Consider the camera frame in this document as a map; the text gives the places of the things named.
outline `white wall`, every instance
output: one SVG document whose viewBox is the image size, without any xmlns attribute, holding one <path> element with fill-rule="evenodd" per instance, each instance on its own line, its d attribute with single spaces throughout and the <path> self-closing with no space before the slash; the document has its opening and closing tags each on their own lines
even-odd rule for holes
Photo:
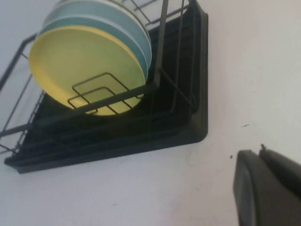
<svg viewBox="0 0 301 226">
<path fill-rule="evenodd" d="M 199 3 L 209 13 L 208 137 L 21 176 L 0 164 L 0 225 L 234 226 L 238 150 L 264 143 L 301 163 L 301 2 Z M 53 4 L 1 1 L 1 72 Z"/>
</svg>

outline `plate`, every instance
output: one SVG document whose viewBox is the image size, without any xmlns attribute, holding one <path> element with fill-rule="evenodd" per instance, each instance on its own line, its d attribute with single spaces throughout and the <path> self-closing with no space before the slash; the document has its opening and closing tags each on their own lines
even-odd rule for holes
<svg viewBox="0 0 301 226">
<path fill-rule="evenodd" d="M 59 7 L 60 5 L 67 3 L 67 2 L 73 2 L 73 1 L 82 1 L 82 0 L 61 0 L 58 3 L 55 4 L 55 6 L 53 7 L 53 9 Z M 127 15 L 130 13 L 131 15 L 129 15 L 130 17 L 134 16 L 135 18 L 132 17 L 133 20 L 135 20 L 137 23 L 140 24 L 140 26 L 144 29 L 146 35 L 148 36 L 149 41 L 151 41 L 150 35 L 148 33 L 148 30 L 146 29 L 145 25 L 143 24 L 142 20 L 139 18 L 139 16 L 135 13 L 134 9 L 127 7 L 122 0 L 92 0 L 92 1 L 98 1 L 98 2 L 106 2 L 106 1 L 110 1 L 110 2 L 114 2 L 116 4 L 118 4 L 119 6 L 121 6 L 122 8 L 119 8 L 121 11 L 123 11 L 124 13 L 126 13 Z"/>
<path fill-rule="evenodd" d="M 146 58 L 139 47 L 139 45 L 135 42 L 134 38 L 131 34 L 129 34 L 125 29 L 123 29 L 118 24 L 114 24 L 110 20 L 106 20 L 102 17 L 98 16 L 87 16 L 87 15 L 75 15 L 75 16 L 66 16 L 57 18 L 56 20 L 52 20 L 49 24 L 46 24 L 44 28 L 40 31 L 39 35 L 43 33 L 64 26 L 70 25 L 82 25 L 89 26 L 105 31 L 114 37 L 118 38 L 124 44 L 126 44 L 130 50 L 137 57 L 141 68 L 143 70 L 145 79 L 148 77 L 148 65 L 146 63 Z"/>
<path fill-rule="evenodd" d="M 145 85 L 145 77 L 133 52 L 111 34 L 87 26 L 66 26 L 45 32 L 34 42 L 29 54 L 32 74 L 40 86 L 61 104 L 73 108 L 125 92 L 107 72 L 112 73 L 129 89 Z M 72 89 L 74 84 L 82 97 Z M 136 106 L 140 99 L 133 97 L 110 107 L 99 108 L 97 115 L 123 113 Z"/>
<path fill-rule="evenodd" d="M 73 15 L 99 16 L 119 24 L 129 32 L 136 43 L 143 50 L 147 60 L 148 68 L 151 65 L 151 43 L 148 33 L 143 29 L 140 23 L 126 8 L 109 0 L 67 0 L 58 4 L 53 11 L 47 16 L 44 24 L 48 24 L 63 16 Z"/>
</svg>

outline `black dish rack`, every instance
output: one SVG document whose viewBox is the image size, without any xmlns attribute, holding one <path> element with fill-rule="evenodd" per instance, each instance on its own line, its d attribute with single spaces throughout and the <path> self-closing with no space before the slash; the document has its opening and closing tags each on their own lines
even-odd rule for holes
<svg viewBox="0 0 301 226">
<path fill-rule="evenodd" d="M 146 18 L 143 8 L 156 2 L 150 0 L 138 6 L 130 1 Z M 7 129 L 26 84 L 0 132 L 0 138 L 22 132 L 15 147 L 0 145 L 5 149 L 2 153 L 12 152 L 4 163 L 26 173 L 203 140 L 208 133 L 208 15 L 196 0 L 190 0 L 188 5 L 184 2 L 181 8 L 167 14 L 168 0 L 163 0 L 161 17 L 154 21 L 147 18 L 148 24 L 159 26 L 149 31 L 153 60 L 145 86 L 133 90 L 123 86 L 123 93 L 112 93 L 107 99 L 87 102 L 74 110 L 42 92 L 28 123 Z M 166 21 L 177 14 L 177 18 Z M 35 37 L 22 42 L 0 80 L 0 92 L 18 59 L 24 56 L 24 48 Z M 114 78 L 105 72 L 88 81 L 103 75 Z M 141 102 L 126 113 L 93 115 L 102 106 L 110 108 L 113 103 L 139 98 L 141 94 Z M 74 98 L 85 98 L 85 94 L 76 92 Z"/>
</svg>

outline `black object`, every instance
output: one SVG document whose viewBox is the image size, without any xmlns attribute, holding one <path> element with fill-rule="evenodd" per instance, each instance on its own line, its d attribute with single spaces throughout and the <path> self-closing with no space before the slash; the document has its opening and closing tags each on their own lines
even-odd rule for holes
<svg viewBox="0 0 301 226">
<path fill-rule="evenodd" d="M 265 148 L 241 151 L 234 196 L 241 226 L 299 226 L 301 166 Z"/>
<path fill-rule="evenodd" d="M 164 0 L 161 18 L 148 23 L 160 21 L 149 31 L 153 61 L 145 86 L 125 87 L 124 93 L 75 110 L 42 93 L 27 124 L 0 132 L 0 137 L 23 132 L 16 147 L 4 147 L 13 152 L 5 164 L 25 173 L 203 140 L 208 132 L 208 15 L 195 0 L 187 6 L 182 0 L 182 7 L 170 14 L 167 6 Z M 176 13 L 180 16 L 166 22 Z M 143 99 L 131 111 L 93 115 L 97 108 L 140 94 Z"/>
</svg>

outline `light blue plate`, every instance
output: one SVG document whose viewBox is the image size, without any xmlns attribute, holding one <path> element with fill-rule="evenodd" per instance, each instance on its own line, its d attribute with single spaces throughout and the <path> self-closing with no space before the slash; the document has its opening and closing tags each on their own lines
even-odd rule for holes
<svg viewBox="0 0 301 226">
<path fill-rule="evenodd" d="M 146 63 L 145 56 L 141 50 L 141 48 L 136 44 L 133 40 L 133 37 L 125 31 L 122 27 L 117 24 L 112 23 L 111 21 L 105 20 L 101 17 L 96 16 L 86 16 L 86 15 L 75 15 L 69 17 L 62 17 L 56 20 L 52 20 L 50 23 L 46 24 L 38 36 L 42 35 L 43 33 L 53 30 L 55 28 L 64 27 L 64 26 L 71 26 L 71 25 L 83 25 L 94 27 L 105 31 L 119 40 L 121 40 L 125 45 L 127 45 L 130 50 L 134 53 L 137 57 L 140 66 L 143 70 L 145 80 L 148 77 L 148 65 Z"/>
<path fill-rule="evenodd" d="M 128 14 L 119 9 L 120 6 L 111 1 L 71 1 L 64 2 L 48 15 L 44 24 L 56 20 L 60 17 L 74 16 L 74 15 L 89 15 L 102 17 L 106 20 L 118 24 L 132 35 L 134 41 L 139 45 L 143 51 L 148 68 L 151 65 L 151 44 L 145 30 L 136 23 Z"/>
<path fill-rule="evenodd" d="M 58 3 L 55 4 L 55 6 L 53 7 L 53 9 L 60 7 L 62 4 L 65 4 L 67 2 L 74 2 L 74 1 L 86 1 L 86 0 L 61 0 Z M 114 2 L 115 4 L 117 4 L 117 8 L 121 11 L 123 11 L 124 13 L 128 14 L 130 17 L 132 17 L 137 23 L 140 24 L 140 26 L 145 30 L 145 33 L 149 39 L 149 41 L 151 41 L 150 35 L 146 29 L 146 27 L 144 26 L 142 20 L 139 18 L 139 16 L 137 15 L 137 13 L 134 11 L 134 8 L 131 4 L 131 7 L 126 6 L 125 1 L 124 0 L 89 0 L 89 1 L 98 1 L 98 2 L 103 2 L 105 4 L 110 4 L 110 2 Z"/>
</svg>

